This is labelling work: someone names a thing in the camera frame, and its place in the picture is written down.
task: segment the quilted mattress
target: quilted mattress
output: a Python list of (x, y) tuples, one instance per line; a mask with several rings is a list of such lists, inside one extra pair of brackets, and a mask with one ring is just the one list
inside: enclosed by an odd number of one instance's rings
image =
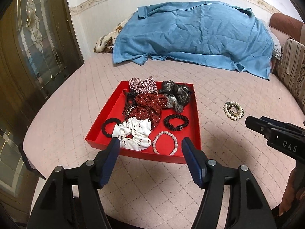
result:
[[(57, 165), (73, 168), (93, 159), (98, 150), (84, 138), (113, 90), (121, 80), (150, 75), (156, 81), (193, 83), (202, 150), (225, 166), (246, 164), (270, 207), (280, 203), (295, 161), (269, 148), (262, 135), (245, 127), (248, 115), (303, 126), (303, 112), (273, 74), (268, 81), (245, 72), (171, 60), (114, 66), (111, 54), (97, 54), (56, 90), (33, 120), (23, 144), (29, 160), (48, 178)], [(223, 111), (224, 103), (233, 100), (245, 111), (239, 121), (228, 119)], [(193, 183), (185, 164), (119, 156), (99, 195), (105, 212), (113, 218), (143, 228), (189, 229), (203, 191)], [(218, 228), (224, 227), (228, 199), (227, 187)]]

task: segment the bed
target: bed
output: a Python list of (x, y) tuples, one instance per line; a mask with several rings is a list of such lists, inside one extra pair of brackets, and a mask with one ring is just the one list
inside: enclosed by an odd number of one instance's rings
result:
[[(24, 151), (46, 177), (62, 165), (77, 167), (98, 150), (84, 138), (98, 113), (121, 80), (152, 75), (156, 81), (193, 83), (197, 98), (202, 150), (223, 165), (246, 164), (269, 204), (279, 204), (295, 161), (266, 146), (265, 139), (248, 129), (248, 115), (268, 116), (303, 126), (305, 116), (276, 75), (270, 81), (245, 72), (209, 68), (172, 60), (145, 65), (113, 64), (112, 54), (96, 54), (69, 77), (33, 120)], [(238, 101), (245, 116), (225, 116), (226, 101)], [(223, 228), (228, 189), (218, 228)], [(143, 228), (190, 228), (203, 191), (192, 181), (184, 164), (170, 164), (119, 156), (109, 183), (99, 191), (105, 212)]]
[(139, 7), (97, 41), (95, 52), (113, 52), (113, 62), (143, 65), (168, 58), (249, 72), (269, 79), (270, 61), (281, 48), (251, 8), (220, 1), (167, 2)]

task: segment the door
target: door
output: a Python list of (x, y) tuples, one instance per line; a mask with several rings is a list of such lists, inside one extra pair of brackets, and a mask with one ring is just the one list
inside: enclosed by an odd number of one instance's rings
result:
[(0, 20), (0, 200), (26, 223), (38, 178), (18, 146), (35, 115), (81, 65), (67, 0), (14, 0)]

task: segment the black satin scrunchie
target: black satin scrunchie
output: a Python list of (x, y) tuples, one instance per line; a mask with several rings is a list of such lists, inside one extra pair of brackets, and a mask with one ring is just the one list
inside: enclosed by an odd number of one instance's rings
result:
[(101, 130), (102, 130), (102, 133), (107, 137), (107, 138), (111, 138), (112, 137), (112, 134), (109, 134), (106, 132), (106, 126), (110, 123), (113, 123), (115, 122), (117, 125), (121, 125), (122, 122), (118, 119), (118, 118), (109, 118), (108, 120), (106, 120), (102, 127), (101, 127)]
[(191, 99), (191, 90), (186, 85), (175, 84), (172, 89), (173, 95), (177, 98), (177, 102), (185, 107)]
[[(181, 119), (184, 121), (184, 124), (182, 125), (178, 125), (176, 127), (174, 127), (169, 121), (173, 118), (178, 118), (178, 119)], [(165, 119), (164, 119), (164, 125), (172, 130), (172, 131), (181, 131), (184, 127), (187, 127), (189, 125), (189, 119), (184, 116), (184, 115), (181, 115), (181, 114), (171, 114), (169, 116), (167, 116)]]

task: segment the blue gripper pad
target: blue gripper pad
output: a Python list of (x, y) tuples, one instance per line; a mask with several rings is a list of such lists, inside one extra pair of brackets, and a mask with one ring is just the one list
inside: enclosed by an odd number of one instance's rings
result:
[(109, 145), (107, 146), (107, 149), (102, 151), (104, 155), (102, 160), (103, 163), (101, 164), (101, 166), (99, 166), (99, 168), (102, 168), (100, 173), (100, 185), (102, 187), (107, 184), (110, 179), (119, 152), (120, 141), (118, 138), (112, 138)]
[(196, 183), (199, 188), (204, 189), (204, 178), (207, 175), (205, 163), (207, 162), (208, 158), (203, 151), (194, 147), (193, 143), (188, 137), (182, 140), (182, 152), (194, 183)]

